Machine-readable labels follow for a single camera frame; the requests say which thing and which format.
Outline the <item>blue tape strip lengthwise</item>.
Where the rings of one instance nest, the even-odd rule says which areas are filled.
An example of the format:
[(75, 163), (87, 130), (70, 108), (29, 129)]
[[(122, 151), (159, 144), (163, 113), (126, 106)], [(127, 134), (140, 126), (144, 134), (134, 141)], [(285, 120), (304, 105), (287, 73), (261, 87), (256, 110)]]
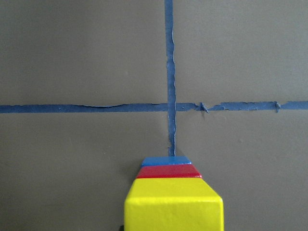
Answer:
[(173, 1), (165, 0), (165, 34), (167, 56), (167, 113), (168, 133), (170, 147), (169, 156), (176, 155), (176, 87), (175, 87), (175, 63), (174, 63), (174, 40), (173, 40)]

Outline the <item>blue wooden block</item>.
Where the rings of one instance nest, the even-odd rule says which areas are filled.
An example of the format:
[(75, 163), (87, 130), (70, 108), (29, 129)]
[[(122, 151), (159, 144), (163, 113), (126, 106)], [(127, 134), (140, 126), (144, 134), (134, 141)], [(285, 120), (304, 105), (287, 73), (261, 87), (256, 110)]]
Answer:
[(185, 156), (161, 156), (147, 157), (143, 160), (141, 167), (164, 166), (164, 165), (184, 165), (191, 164), (191, 160)]

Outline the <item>red wooden block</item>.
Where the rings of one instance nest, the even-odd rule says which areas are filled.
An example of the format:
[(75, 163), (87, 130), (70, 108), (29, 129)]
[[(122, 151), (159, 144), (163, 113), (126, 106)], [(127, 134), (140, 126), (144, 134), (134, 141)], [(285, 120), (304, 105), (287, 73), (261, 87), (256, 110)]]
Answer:
[(140, 169), (136, 178), (202, 178), (202, 175), (194, 165), (181, 164), (145, 166)]

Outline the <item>blue tape strip crosswise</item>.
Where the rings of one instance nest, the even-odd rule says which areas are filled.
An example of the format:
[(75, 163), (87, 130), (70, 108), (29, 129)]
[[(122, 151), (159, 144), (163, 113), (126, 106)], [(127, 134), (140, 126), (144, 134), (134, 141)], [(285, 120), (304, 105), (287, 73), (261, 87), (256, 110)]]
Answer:
[[(227, 102), (206, 107), (204, 103), (177, 103), (177, 112), (195, 111), (260, 111), (260, 110), (307, 110), (307, 101), (278, 102)], [(2, 105), (0, 112), (9, 113), (109, 113), (109, 112), (166, 112), (167, 103), (130, 103), (109, 106), (77, 104), (29, 104)]]

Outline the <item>yellow wooden block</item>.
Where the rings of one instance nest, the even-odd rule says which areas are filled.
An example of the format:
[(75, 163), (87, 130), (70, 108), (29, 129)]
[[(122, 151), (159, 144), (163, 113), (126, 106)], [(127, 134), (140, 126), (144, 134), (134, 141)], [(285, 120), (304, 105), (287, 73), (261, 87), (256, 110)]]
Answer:
[(222, 231), (222, 198), (201, 178), (134, 180), (124, 204), (126, 231)]

